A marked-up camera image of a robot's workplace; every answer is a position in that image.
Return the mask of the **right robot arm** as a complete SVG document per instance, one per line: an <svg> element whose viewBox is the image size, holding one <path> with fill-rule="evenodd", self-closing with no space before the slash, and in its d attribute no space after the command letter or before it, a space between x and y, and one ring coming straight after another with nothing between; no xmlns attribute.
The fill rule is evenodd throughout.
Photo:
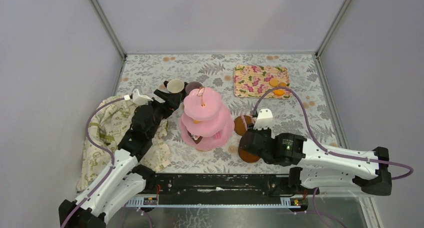
<svg viewBox="0 0 424 228"><path fill-rule="evenodd" d="M289 166L294 176L288 178L286 186L293 194L317 187L359 187L363 193L375 196L392 193L389 151L384 147L371 151L334 146L321 149L301 135L281 133L272 137L270 129L250 129L242 136L239 148L267 164Z"/></svg>

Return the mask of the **chocolate cake slice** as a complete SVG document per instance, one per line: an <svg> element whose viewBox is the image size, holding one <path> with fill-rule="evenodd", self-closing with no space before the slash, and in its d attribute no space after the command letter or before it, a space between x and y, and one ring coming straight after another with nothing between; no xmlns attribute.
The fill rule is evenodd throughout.
<svg viewBox="0 0 424 228"><path fill-rule="evenodd" d="M203 136L193 135L189 131L187 131L187 134L189 136L189 143L192 145L198 145L203 139Z"/></svg>

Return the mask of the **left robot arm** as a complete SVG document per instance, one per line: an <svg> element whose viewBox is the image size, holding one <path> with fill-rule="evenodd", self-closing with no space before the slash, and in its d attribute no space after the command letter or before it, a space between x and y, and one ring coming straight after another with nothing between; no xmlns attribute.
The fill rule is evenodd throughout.
<svg viewBox="0 0 424 228"><path fill-rule="evenodd" d="M139 162L151 148L161 121L179 108L185 96L182 91L155 90L154 94L163 101L140 95L138 90L123 97L137 104L131 124L96 179L73 201L61 203L58 213L62 228L105 228L130 198L154 190L153 170Z"/></svg>

